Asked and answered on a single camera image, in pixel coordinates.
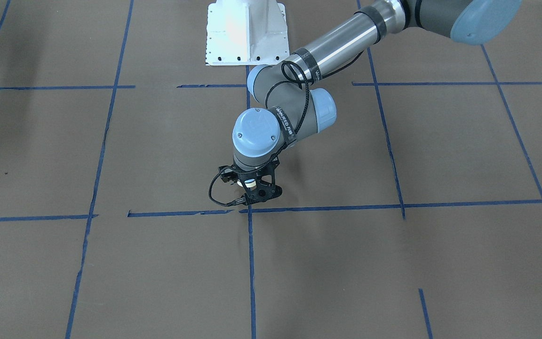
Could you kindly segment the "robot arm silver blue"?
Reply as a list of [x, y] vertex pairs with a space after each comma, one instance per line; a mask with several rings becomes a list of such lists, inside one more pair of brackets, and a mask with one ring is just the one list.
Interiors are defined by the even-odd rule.
[[282, 150], [333, 125], [337, 108], [324, 89], [311, 86], [344, 70], [390, 34], [421, 28], [458, 43], [480, 45], [512, 21], [519, 0], [375, 0], [322, 37], [276, 65], [258, 65], [247, 89], [262, 109], [248, 109], [233, 133], [233, 168], [259, 172]]

